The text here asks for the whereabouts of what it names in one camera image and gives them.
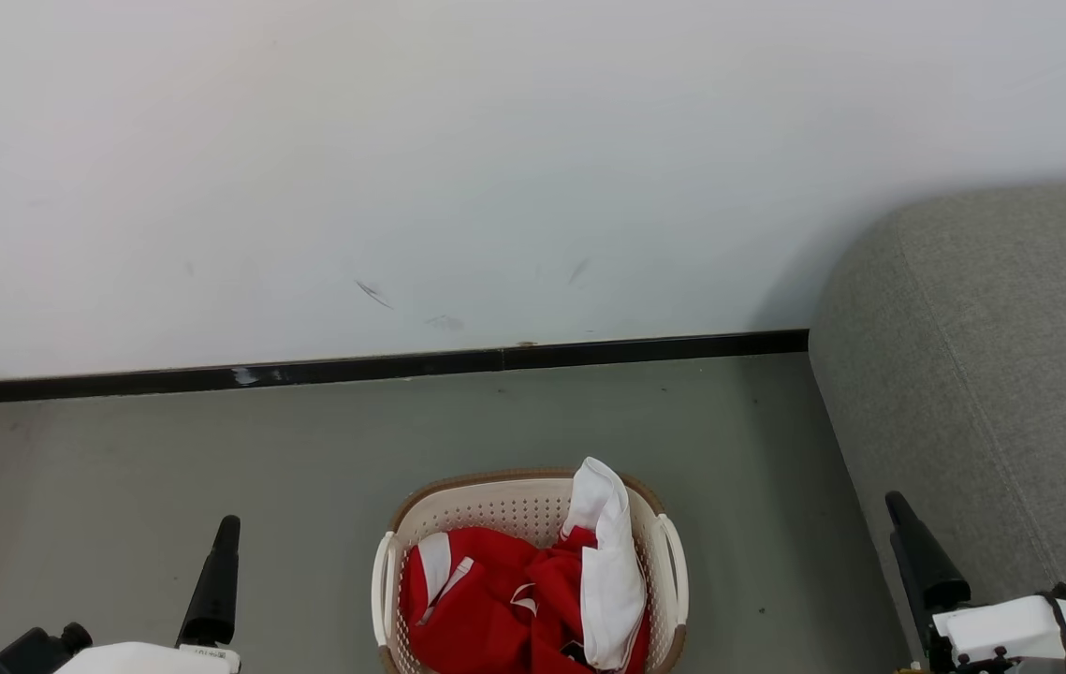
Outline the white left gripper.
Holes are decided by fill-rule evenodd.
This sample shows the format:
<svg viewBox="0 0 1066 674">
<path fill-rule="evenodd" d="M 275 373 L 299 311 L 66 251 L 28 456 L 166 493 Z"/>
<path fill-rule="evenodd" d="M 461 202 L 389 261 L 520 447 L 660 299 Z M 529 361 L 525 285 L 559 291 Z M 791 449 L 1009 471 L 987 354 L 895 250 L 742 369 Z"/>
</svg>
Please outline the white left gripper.
<svg viewBox="0 0 1066 674">
<path fill-rule="evenodd" d="M 241 674 L 233 649 L 241 520 L 221 519 L 176 639 L 177 648 L 122 641 L 80 649 L 56 674 Z"/>
</svg>

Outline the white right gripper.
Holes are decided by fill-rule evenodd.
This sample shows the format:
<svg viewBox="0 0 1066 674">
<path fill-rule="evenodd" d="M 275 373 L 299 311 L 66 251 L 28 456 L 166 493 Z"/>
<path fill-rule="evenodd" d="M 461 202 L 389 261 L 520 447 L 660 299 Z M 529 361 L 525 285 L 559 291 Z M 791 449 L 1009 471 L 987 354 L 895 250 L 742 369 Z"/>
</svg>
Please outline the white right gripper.
<svg viewBox="0 0 1066 674">
<path fill-rule="evenodd" d="M 922 660 L 906 674 L 1066 674 L 1066 601 L 1034 594 L 965 608 L 971 588 L 899 491 L 886 494 L 889 545 Z"/>
</svg>

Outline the black skirting board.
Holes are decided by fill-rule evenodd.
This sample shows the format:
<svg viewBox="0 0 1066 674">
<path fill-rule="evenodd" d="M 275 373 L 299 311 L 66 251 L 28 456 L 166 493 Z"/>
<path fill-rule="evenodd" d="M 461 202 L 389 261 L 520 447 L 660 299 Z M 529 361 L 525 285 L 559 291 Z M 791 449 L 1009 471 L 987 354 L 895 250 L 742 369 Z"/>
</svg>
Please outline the black skirting board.
<svg viewBox="0 0 1066 674">
<path fill-rule="evenodd" d="M 671 337 L 588 343 L 512 346 L 461 351 L 391 355 L 332 362 L 281 362 L 164 370 L 104 373 L 68 378 L 25 378 L 0 381 L 0 403 L 80 400 L 192 394 L 276 387 L 310 387 L 353 381 L 382 381 L 468 373 L 554 370 L 597 364 L 678 362 L 802 353 L 808 330 Z"/>
</svg>

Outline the cream perforated laundry basket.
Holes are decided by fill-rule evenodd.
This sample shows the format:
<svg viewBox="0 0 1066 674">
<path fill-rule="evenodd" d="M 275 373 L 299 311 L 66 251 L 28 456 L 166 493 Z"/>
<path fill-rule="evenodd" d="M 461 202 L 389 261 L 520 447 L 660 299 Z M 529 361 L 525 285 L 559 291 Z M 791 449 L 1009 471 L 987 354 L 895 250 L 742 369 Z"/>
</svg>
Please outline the cream perforated laundry basket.
<svg viewBox="0 0 1066 674">
<path fill-rule="evenodd" d="M 488 526 L 538 547 L 558 537 L 570 504 L 574 470 L 540 468 L 472 474 L 414 491 L 395 511 L 372 564 L 372 627 L 384 674 L 435 674 L 409 648 L 400 596 L 407 555 L 421 537 L 464 526 Z M 647 674 L 671 674 L 685 649 L 690 585 L 685 548 L 664 504 L 643 482 L 628 490 L 641 572 L 648 585 Z"/>
</svg>

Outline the grey fabric sofa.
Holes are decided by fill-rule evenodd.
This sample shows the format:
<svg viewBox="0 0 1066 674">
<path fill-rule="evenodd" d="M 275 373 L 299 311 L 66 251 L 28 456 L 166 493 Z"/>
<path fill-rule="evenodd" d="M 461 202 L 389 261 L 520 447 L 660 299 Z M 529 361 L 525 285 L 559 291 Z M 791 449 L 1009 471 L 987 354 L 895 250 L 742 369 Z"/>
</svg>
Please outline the grey fabric sofa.
<svg viewBox="0 0 1066 674">
<path fill-rule="evenodd" d="M 899 491 L 974 603 L 1066 583 L 1066 183 L 943 196 L 851 244 L 808 357 L 906 640 L 884 497 Z"/>
</svg>

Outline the red and white garment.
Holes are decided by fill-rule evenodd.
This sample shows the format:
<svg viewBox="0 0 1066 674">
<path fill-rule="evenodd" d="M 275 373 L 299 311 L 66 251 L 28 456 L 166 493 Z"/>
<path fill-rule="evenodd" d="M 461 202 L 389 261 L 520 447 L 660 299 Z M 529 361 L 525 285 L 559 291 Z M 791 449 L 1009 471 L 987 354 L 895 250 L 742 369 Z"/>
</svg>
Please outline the red and white garment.
<svg viewBox="0 0 1066 674">
<path fill-rule="evenodd" d="M 549 548 L 486 526 L 422 537 L 401 591 L 413 656 L 437 674 L 647 674 L 643 623 L 626 665 L 588 661 L 598 626 L 581 613 L 581 572 L 596 548 L 579 526 Z"/>
</svg>

